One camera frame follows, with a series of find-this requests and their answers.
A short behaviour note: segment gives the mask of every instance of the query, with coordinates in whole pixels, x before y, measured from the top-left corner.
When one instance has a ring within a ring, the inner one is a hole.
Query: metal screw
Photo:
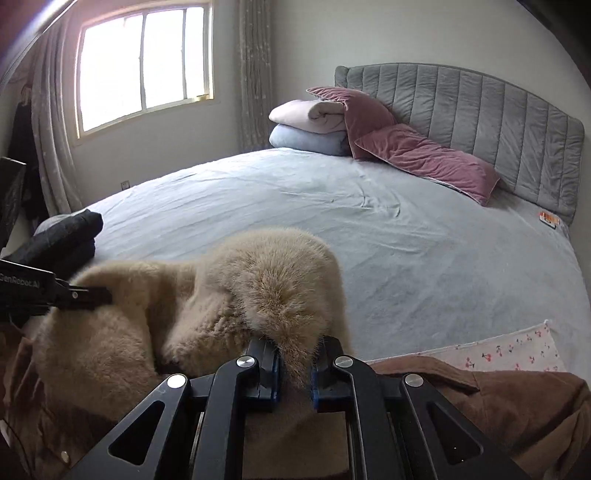
[[[253,357],[251,357],[249,355],[245,355],[245,356],[240,357],[238,360],[236,360],[236,364],[240,368],[248,368],[248,367],[252,367],[255,364],[255,360]]]
[[[185,378],[184,375],[175,374],[175,375],[171,375],[168,378],[168,380],[166,381],[166,384],[170,388],[180,388],[185,384],[186,381],[187,381],[187,379]]]
[[[340,368],[349,368],[353,365],[353,359],[346,355],[338,356],[335,365]]]
[[[404,378],[404,382],[409,387],[420,387],[423,384],[423,378],[417,374],[410,374]]]

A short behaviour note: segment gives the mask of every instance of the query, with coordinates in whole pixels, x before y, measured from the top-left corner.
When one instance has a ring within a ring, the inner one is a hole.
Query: curtain
[[[241,147],[244,152],[270,147],[271,2],[239,0]]]
[[[80,210],[76,169],[66,134],[62,103],[64,42],[69,15],[61,17],[39,40],[32,68],[31,123],[39,160],[43,197],[50,216]]]

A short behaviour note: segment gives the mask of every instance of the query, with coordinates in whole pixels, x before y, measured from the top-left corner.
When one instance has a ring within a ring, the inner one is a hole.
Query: window pane
[[[146,107],[184,98],[182,46],[182,10],[147,15],[144,34]]]
[[[187,78],[187,97],[204,95],[203,7],[187,8],[185,75]]]
[[[86,30],[80,56],[82,130],[142,109],[141,32],[141,15],[117,18]]]

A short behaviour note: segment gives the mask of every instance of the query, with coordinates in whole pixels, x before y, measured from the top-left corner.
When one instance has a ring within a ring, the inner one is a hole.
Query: window
[[[213,98],[210,6],[140,11],[83,30],[79,136],[161,105]]]

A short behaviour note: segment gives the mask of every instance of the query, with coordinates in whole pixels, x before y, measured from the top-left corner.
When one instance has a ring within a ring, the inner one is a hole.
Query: pink velvet pillow
[[[394,125],[365,135],[358,147],[418,177],[443,183],[486,205],[499,176],[494,167],[462,151],[425,138],[408,125]]]
[[[342,87],[314,87],[307,90],[312,95],[345,104],[345,125],[353,158],[371,158],[365,150],[355,145],[355,140],[389,125],[396,125],[390,111],[378,100],[359,90]]]

